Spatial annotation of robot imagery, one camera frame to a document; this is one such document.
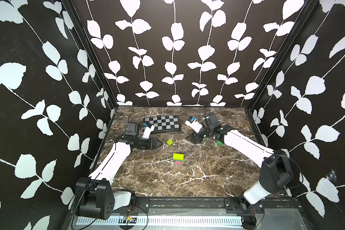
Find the lime lego brick long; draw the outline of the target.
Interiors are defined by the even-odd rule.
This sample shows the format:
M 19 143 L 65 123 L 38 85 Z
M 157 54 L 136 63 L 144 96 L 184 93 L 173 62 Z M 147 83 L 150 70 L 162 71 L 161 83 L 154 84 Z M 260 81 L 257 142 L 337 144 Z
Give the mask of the lime lego brick long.
M 180 153 L 174 153 L 173 154 L 173 160 L 181 160 L 181 161 L 183 161 L 184 160 L 184 155 L 180 154 Z

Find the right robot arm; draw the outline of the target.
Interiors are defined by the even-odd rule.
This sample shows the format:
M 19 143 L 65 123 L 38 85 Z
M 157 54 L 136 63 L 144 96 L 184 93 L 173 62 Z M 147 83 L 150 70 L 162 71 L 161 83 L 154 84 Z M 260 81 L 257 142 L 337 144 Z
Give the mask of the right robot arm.
M 189 136 L 192 143 L 199 144 L 204 138 L 213 138 L 236 149 L 260 167 L 258 181 L 236 201 L 241 211 L 250 211 L 260 200 L 278 193 L 294 178 L 290 159 L 284 151 L 265 147 L 230 125 L 221 125 L 214 113 L 205 114 L 202 120 L 203 124 L 190 117 L 185 122 L 193 130 Z

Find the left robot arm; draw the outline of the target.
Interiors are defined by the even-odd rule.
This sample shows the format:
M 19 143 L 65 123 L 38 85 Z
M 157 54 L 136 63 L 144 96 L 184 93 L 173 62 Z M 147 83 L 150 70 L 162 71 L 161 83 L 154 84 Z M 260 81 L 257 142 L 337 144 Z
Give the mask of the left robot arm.
M 112 183 L 124 160 L 133 149 L 154 150 L 163 146 L 155 137 L 121 135 L 109 154 L 88 177 L 80 178 L 75 186 L 75 216 L 107 220 L 122 207 L 135 206 L 135 194 L 121 190 L 113 192 Z

